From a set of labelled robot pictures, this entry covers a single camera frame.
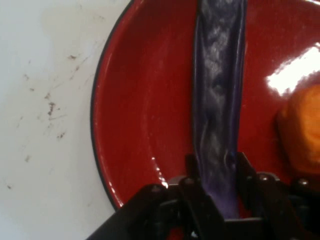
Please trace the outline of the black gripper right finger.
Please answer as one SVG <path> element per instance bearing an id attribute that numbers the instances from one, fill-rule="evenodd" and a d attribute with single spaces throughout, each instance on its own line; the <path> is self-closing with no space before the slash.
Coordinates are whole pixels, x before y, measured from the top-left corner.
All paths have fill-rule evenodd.
<path id="1" fill-rule="evenodd" d="M 242 152 L 236 161 L 237 193 L 252 214 L 236 222 L 242 239 L 320 238 L 319 181 L 302 177 L 287 185 L 271 172 L 256 172 Z"/>

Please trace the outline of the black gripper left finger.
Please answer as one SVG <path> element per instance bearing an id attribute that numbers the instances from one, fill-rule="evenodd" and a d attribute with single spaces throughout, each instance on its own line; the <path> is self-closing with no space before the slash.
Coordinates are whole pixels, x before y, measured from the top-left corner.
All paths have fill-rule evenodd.
<path id="1" fill-rule="evenodd" d="M 107 219 L 90 240 L 224 240 L 223 217 L 204 192 L 196 157 L 185 156 L 186 176 L 165 187 L 148 184 Z"/>

